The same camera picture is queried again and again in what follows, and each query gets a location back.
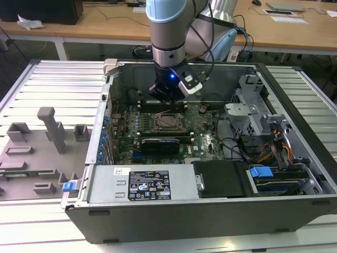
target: laptop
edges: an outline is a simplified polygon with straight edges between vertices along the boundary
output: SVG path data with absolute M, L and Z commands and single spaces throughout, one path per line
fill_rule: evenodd
M 277 11 L 292 11 L 292 12 L 304 12 L 305 9 L 295 4 L 285 3 L 267 3 L 267 5 Z

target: computer mouse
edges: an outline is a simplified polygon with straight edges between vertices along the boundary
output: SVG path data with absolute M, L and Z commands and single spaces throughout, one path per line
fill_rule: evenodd
M 261 1 L 260 0 L 253 0 L 252 1 L 253 4 L 257 5 L 257 6 L 261 6 Z

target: power supply label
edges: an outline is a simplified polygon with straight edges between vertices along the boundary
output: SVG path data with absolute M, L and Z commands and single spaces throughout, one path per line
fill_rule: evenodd
M 169 172 L 130 171 L 128 177 L 128 199 L 130 201 L 171 199 Z

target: cpu socket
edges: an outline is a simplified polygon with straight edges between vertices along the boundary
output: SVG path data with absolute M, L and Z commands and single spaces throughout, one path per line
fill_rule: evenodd
M 154 131 L 184 131 L 183 116 L 179 113 L 163 113 L 154 116 Z

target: desk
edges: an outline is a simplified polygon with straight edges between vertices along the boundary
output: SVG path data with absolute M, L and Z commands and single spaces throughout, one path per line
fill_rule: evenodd
M 245 17 L 246 28 L 254 37 L 255 45 L 253 51 L 278 52 L 296 54 L 321 54 L 337 55 L 337 19 L 328 15 L 321 15 L 309 9 L 302 13 L 308 24 L 279 23 L 271 19 L 270 15 L 259 15 L 249 9 L 250 1 L 244 3 L 239 0 L 234 15 L 241 14 Z M 262 0 L 262 6 L 253 8 L 261 14 L 263 9 L 270 9 Z M 277 2 L 294 3 L 294 0 L 277 0 Z M 321 10 L 336 10 L 337 4 L 318 3 L 309 1 L 296 1 L 303 8 L 317 6 Z M 236 18 L 238 25 L 243 26 L 242 19 Z M 232 50 L 240 51 L 238 45 L 244 44 L 243 35 L 239 35 Z
M 255 6 L 258 12 L 269 9 L 266 0 L 262 6 Z M 278 0 L 278 2 L 294 3 L 294 0 Z M 317 6 L 322 10 L 336 10 L 337 4 L 296 1 L 304 8 Z M 308 24 L 277 23 L 269 15 L 259 15 L 252 9 L 249 0 L 238 0 L 234 15 L 245 17 L 247 31 L 254 37 L 254 51 L 337 55 L 337 18 L 320 15 L 310 9 L 303 13 Z M 45 24 L 45 28 L 25 30 L 16 23 L 0 22 L 0 26 L 15 40 L 52 41 L 55 43 L 60 60 L 68 60 L 64 42 L 149 45 L 150 29 L 138 24 L 148 25 L 144 13 L 134 13 L 133 8 L 126 6 L 98 7 L 107 17 L 106 20 L 95 7 L 84 7 L 84 12 L 78 23 L 72 25 Z M 0 39 L 6 36 L 0 33 Z M 232 47 L 232 52 L 238 52 L 245 43 L 243 35 L 239 35 Z

